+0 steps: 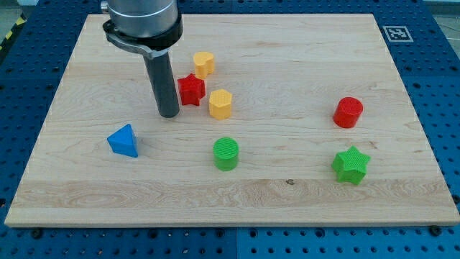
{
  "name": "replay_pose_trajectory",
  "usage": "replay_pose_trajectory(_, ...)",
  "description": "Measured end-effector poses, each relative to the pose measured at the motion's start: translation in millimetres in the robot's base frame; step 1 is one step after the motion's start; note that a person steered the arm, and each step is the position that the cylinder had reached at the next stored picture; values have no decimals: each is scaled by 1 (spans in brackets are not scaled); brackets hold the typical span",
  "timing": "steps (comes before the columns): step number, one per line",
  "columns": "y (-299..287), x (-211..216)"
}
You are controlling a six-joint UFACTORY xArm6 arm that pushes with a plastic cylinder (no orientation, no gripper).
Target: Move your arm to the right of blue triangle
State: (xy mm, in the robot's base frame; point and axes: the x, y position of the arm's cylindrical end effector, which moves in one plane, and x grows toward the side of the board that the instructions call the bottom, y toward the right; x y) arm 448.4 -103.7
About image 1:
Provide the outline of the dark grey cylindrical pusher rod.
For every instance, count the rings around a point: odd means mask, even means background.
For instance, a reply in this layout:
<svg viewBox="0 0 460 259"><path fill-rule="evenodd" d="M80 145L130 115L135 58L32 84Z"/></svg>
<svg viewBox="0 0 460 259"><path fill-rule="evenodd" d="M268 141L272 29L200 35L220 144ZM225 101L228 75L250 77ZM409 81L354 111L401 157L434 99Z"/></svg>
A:
<svg viewBox="0 0 460 259"><path fill-rule="evenodd" d="M147 73L162 117L172 118L180 111L173 71L168 53L155 58L144 57Z"/></svg>

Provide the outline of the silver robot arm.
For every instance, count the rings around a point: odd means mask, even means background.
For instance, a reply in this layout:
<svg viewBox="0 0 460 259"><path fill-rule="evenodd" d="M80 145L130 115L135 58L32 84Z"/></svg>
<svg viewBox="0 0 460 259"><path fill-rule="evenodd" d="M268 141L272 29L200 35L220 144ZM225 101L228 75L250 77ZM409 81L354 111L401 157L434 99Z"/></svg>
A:
<svg viewBox="0 0 460 259"><path fill-rule="evenodd" d="M116 47L144 58L158 112L175 117L179 111L169 49L183 34L176 0L105 0L101 11L106 39Z"/></svg>

